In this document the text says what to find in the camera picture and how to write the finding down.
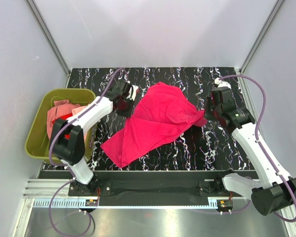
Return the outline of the magenta pink t-shirt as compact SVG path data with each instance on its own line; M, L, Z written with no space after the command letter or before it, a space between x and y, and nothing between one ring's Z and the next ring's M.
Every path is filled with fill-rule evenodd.
M140 100L122 130L101 145L119 168L162 145L172 143L193 125L207 123L205 111L198 110L176 86L159 82Z

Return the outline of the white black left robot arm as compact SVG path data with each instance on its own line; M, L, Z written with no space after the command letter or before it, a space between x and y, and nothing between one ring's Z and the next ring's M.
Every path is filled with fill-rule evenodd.
M95 193L97 184L94 174L85 160L87 132L103 117L115 112L128 118L133 110L139 87L130 81L119 80L111 88L106 88L102 95L97 96L81 112L67 119L55 121L49 145L49 157L55 155L62 164L68 167L73 180L87 196Z

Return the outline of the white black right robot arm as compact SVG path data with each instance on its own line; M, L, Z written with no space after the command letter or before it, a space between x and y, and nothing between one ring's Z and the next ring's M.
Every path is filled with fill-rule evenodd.
M229 192L249 199L263 216L296 205L296 178L275 158L258 131L254 117L245 107L237 107L230 88L214 88L207 97L206 115L219 122L245 151L258 181L232 170L216 176L213 190L220 196Z

